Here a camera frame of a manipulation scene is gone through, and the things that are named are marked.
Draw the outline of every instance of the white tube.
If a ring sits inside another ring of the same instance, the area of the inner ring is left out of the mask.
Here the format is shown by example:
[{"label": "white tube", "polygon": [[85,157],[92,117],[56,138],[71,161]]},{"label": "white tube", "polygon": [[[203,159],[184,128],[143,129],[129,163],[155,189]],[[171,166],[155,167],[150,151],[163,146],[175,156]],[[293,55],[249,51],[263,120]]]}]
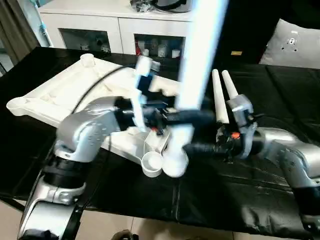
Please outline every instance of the white tube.
[{"label": "white tube", "polygon": [[226,102],[224,98],[224,92],[222,91],[219,72],[217,69],[212,71],[213,93],[214,93],[214,106],[215,117],[217,122],[223,124],[229,123]]},{"label": "white tube", "polygon": [[[228,6],[228,0],[197,0],[194,3],[193,21],[186,37],[178,78],[181,82],[175,101],[178,110],[201,107]],[[182,147],[192,140],[193,134],[192,125],[172,128],[171,140],[163,153],[162,169],[168,176],[178,178],[185,173],[189,160]]]},{"label": "white tube", "polygon": [[236,96],[238,96],[237,89],[234,85],[234,82],[232,81],[229,72],[227,70],[222,71],[222,77],[223,81],[226,87],[226,90],[228,91],[228,95],[230,99],[234,99]]}]

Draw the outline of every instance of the curtain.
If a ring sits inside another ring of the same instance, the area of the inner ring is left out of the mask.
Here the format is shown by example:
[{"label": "curtain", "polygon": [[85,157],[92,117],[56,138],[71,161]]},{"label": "curtain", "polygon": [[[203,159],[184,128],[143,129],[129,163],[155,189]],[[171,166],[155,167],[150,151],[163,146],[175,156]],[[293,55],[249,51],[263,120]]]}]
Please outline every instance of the curtain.
[{"label": "curtain", "polygon": [[17,0],[0,0],[0,39],[14,65],[39,46]]}]

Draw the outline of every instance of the black cable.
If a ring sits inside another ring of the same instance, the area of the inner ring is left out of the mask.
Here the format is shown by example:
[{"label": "black cable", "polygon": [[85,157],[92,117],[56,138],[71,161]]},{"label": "black cable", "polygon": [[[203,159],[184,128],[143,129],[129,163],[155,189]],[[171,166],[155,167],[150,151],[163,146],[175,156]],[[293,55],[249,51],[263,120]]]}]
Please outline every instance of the black cable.
[{"label": "black cable", "polygon": [[190,13],[191,10],[188,11],[173,11],[173,10],[161,10],[157,7],[155,7],[155,9],[161,13],[171,13],[171,14],[185,14],[185,13]]},{"label": "black cable", "polygon": [[[82,103],[82,101],[86,98],[86,96],[87,96],[99,83],[101,83],[105,78],[111,76],[112,74],[114,74],[114,73],[116,73],[116,72],[118,72],[118,71],[120,71],[120,70],[122,70],[122,69],[129,68],[129,67],[134,67],[134,66],[135,66],[134,64],[125,65],[125,66],[120,66],[120,67],[118,67],[118,68],[116,68],[116,69],[114,69],[114,70],[106,73],[103,77],[101,77],[98,81],[96,81],[96,82],[81,96],[80,100],[77,102],[77,104],[75,105],[75,107],[74,107],[73,110],[71,111],[70,115],[71,115],[71,114],[74,114],[74,113],[76,112],[77,108],[78,108],[79,105]],[[48,151],[48,154],[47,154],[47,156],[46,156],[46,158],[45,158],[45,161],[44,161],[44,162],[45,162],[46,164],[47,164],[48,161],[50,160],[50,155],[51,155],[51,153],[52,153],[52,151],[53,151],[53,149],[54,149],[55,143],[56,143],[56,140],[53,142],[53,144],[52,144],[52,146],[51,146],[50,150]],[[111,153],[110,153],[110,150],[111,150],[111,135],[109,136],[109,149],[108,149],[108,155],[106,156],[106,161],[107,161],[107,160],[109,159],[109,157],[110,157],[110,154],[111,154]],[[90,201],[93,199],[94,195],[96,194],[96,192],[97,192],[97,190],[98,190],[98,188],[99,188],[99,186],[100,186],[100,184],[101,184],[101,179],[102,179],[102,176],[103,176],[103,172],[104,172],[104,169],[105,169],[105,165],[106,165],[106,164],[104,163],[103,166],[102,166],[102,172],[101,172],[101,174],[100,174],[100,176],[99,176],[99,180],[98,180],[97,186],[95,187],[92,195],[89,197],[89,199],[85,202],[85,204],[84,204],[83,207],[81,208],[82,211],[88,206],[88,204],[90,203]],[[40,171],[40,173],[39,173],[39,175],[38,175],[38,177],[37,177],[36,183],[38,182],[41,173],[42,173],[42,170]]]},{"label": "black cable", "polygon": [[120,66],[117,67],[116,69],[106,73],[103,77],[101,77],[98,81],[96,81],[80,98],[80,100],[78,101],[78,103],[75,105],[74,109],[71,111],[70,114],[74,114],[77,110],[77,108],[79,107],[79,105],[82,103],[82,101],[85,99],[85,97],[92,91],[92,89],[94,89],[99,83],[101,83],[105,78],[109,77],[110,75],[120,71],[121,69],[125,69],[125,68],[129,68],[129,67],[134,67],[134,64],[130,64],[130,65],[125,65],[125,66]]},{"label": "black cable", "polygon": [[[120,66],[108,73],[106,73],[103,77],[101,77],[98,81],[96,81],[80,98],[80,100],[78,101],[78,103],[75,105],[75,107],[73,108],[73,110],[71,111],[70,114],[74,114],[77,110],[77,108],[79,107],[79,105],[82,103],[82,101],[86,98],[86,96],[99,84],[101,83],[105,78],[111,76],[112,74],[122,70],[122,69],[125,69],[125,68],[129,68],[129,67],[134,67],[135,65],[134,64],[130,64],[130,65],[124,65],[124,66]],[[102,170],[101,170],[101,174],[99,176],[99,179],[98,179],[98,183],[97,185],[95,186],[95,189],[93,190],[93,193],[91,194],[91,196],[88,198],[88,200],[85,202],[85,204],[81,207],[81,211],[85,210],[85,208],[89,205],[89,203],[91,202],[91,200],[94,198],[97,190],[99,189],[100,187],[100,184],[101,184],[101,181],[102,181],[102,176],[104,175],[104,171],[105,171],[105,167],[106,167],[106,162],[108,161],[110,155],[111,155],[111,135],[109,136],[109,147],[108,147],[108,153],[107,153],[107,156],[106,156],[106,159],[105,159],[105,162],[103,163],[103,166],[102,166]]]},{"label": "black cable", "polygon": [[7,73],[7,70],[5,69],[5,67],[2,65],[2,63],[0,62],[0,69],[3,69],[4,73]]}]

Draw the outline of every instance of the black leather surface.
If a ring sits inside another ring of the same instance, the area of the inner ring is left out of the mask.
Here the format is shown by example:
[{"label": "black leather surface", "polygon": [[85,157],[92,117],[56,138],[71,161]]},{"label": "black leather surface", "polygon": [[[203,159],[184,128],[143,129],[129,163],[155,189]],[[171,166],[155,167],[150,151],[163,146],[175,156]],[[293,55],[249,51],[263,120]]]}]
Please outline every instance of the black leather surface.
[{"label": "black leather surface", "polygon": [[[20,97],[76,62],[82,51],[36,48],[0,78],[0,196],[26,200],[55,129],[28,116],[13,116],[6,103]],[[94,53],[117,64],[132,64],[131,55]],[[256,112],[265,113],[260,126],[286,129],[301,140],[319,144],[320,71],[264,65],[227,68],[239,93]],[[162,60],[163,77],[177,79],[178,62]],[[212,94],[209,82],[207,94]],[[214,129],[200,129],[195,139],[209,141]],[[90,195],[103,172],[90,210],[174,221],[214,229],[283,238],[309,238],[282,172],[268,161],[251,157],[233,164],[191,158],[185,175],[144,176],[141,167],[101,149],[88,177]]]}]

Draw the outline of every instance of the black strap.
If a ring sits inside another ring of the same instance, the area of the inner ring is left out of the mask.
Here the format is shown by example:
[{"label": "black strap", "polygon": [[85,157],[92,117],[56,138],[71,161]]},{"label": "black strap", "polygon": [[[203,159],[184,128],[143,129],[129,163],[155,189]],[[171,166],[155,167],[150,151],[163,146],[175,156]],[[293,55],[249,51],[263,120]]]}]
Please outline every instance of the black strap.
[{"label": "black strap", "polygon": [[186,4],[186,2],[187,2],[186,0],[178,0],[175,3],[169,4],[169,5],[166,5],[166,6],[159,6],[157,4],[158,0],[153,0],[152,1],[152,5],[156,9],[159,9],[159,10],[162,10],[162,11],[168,11],[168,10],[176,9],[176,8],[180,7],[182,4]]}]

